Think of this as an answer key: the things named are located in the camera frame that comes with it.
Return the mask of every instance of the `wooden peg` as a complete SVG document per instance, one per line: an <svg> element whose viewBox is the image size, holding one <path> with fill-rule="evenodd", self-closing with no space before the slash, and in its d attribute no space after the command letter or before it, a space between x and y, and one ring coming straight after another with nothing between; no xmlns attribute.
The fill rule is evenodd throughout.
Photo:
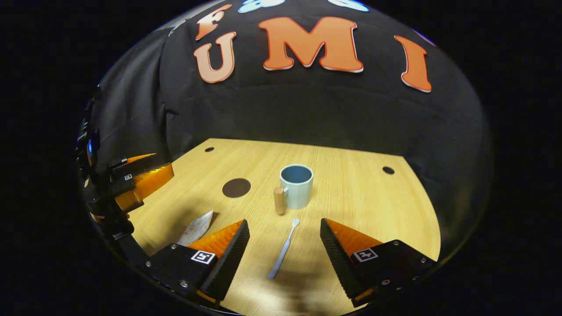
<svg viewBox="0 0 562 316"><path fill-rule="evenodd" d="M275 198L275 211L277 214L285 214L285 193L282 187L273 189L273 197Z"/></svg>

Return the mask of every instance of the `orange letter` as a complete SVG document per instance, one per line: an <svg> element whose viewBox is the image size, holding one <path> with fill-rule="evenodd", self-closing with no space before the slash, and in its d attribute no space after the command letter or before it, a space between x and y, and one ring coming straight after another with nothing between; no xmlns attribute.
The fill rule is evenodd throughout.
<svg viewBox="0 0 562 316"><path fill-rule="evenodd" d="M217 25L213 24L213 22L220 21L224 16L223 10L230 9L231 6L231 4L226 4L197 21L197 24L199 24L199 34L197 34L195 40L202 39L205 35L216 29Z"/></svg>
<svg viewBox="0 0 562 316"><path fill-rule="evenodd" d="M402 36L395 35L394 38L402 44L406 53L406 71L402 73L402 82L422 92L431 92L425 66L425 49Z"/></svg>
<svg viewBox="0 0 562 316"><path fill-rule="evenodd" d="M201 79L208 83L217 83L228 78L234 70L234 52L232 51L232 39L236 37L236 32L228 32L223 36L216 39L220 46L220 52L223 55L223 65L221 68L214 70L209 61L209 50L211 44L207 43L193 52L197 59L197 67L199 68L199 75Z"/></svg>
<svg viewBox="0 0 562 316"><path fill-rule="evenodd" d="M285 44L293 51L304 67L310 67L322 45L326 54L320 65L329 70L360 73L363 64L357 60L353 29L357 24L340 17L323 17L310 33L288 17L275 17L258 24L268 33L269 59L264 62L267 70L289 69L294 60L287 57Z"/></svg>

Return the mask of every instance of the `mug rim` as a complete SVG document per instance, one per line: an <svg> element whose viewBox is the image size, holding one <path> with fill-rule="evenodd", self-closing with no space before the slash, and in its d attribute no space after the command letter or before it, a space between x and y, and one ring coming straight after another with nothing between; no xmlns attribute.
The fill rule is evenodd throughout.
<svg viewBox="0 0 562 316"><path fill-rule="evenodd" d="M296 183L296 182L290 182L290 181L285 180L285 178L283 178L283 176L281 175L282 172L283 172L283 170L285 170L285 169L288 168L288 167L293 167L293 166L300 166L300 167L304 167L304 168L308 169L308 170L310 171L310 174L311 174L311 175L310 175L310 179L308 179L307 181L298 182L298 183ZM308 166L306 166L306 165L302 165L302 164L286 165L286 166L283 167L283 169L281 169L281 171L279 172L279 178L282 179L283 181L285 181L287 184L292 184L292 185L294 185L294 186L301 186L301 185L304 185L304 184L308 184L308 182L312 181L312 179L314 178L314 172L312 171L312 169L310 169L310 168L309 168Z"/></svg>

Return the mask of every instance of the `white plastic spoon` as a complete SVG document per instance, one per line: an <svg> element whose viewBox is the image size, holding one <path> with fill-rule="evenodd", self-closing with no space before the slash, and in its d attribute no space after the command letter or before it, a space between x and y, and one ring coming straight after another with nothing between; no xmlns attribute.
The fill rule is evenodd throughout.
<svg viewBox="0 0 562 316"><path fill-rule="evenodd" d="M289 249L289 245L291 244L291 235L293 235L294 228L297 227L298 223L299 223L298 218L293 220L293 228L291 228L291 232L289 233L289 238L287 238L287 240L285 241L285 244L283 245L283 249L281 249L281 253L277 258L277 261L273 265L273 268L271 268L271 270L269 271L268 279L274 279L275 276L277 275L277 272L279 271L279 267L281 267L281 262L283 262L283 258L285 257L285 253L287 253L287 249Z"/></svg>

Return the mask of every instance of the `wooden table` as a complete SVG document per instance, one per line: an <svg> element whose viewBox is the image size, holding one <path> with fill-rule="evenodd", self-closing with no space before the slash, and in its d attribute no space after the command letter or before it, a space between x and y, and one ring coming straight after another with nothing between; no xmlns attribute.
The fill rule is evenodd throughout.
<svg viewBox="0 0 562 316"><path fill-rule="evenodd" d="M214 150L206 152L208 147ZM314 171L310 203L275 212L279 171ZM391 167L387 174L382 168ZM173 162L175 177L130 213L134 238L152 255L176 242L186 226L215 210L207 234L248 221L250 241L222 306L245 315L341 315L355 310L320 240L320 220L335 220L382 242L400 239L433 260L441 236L422 184L401 156L286 143L208 139ZM234 178L250 181L238 198L223 195ZM300 219L274 280L267 274Z"/></svg>

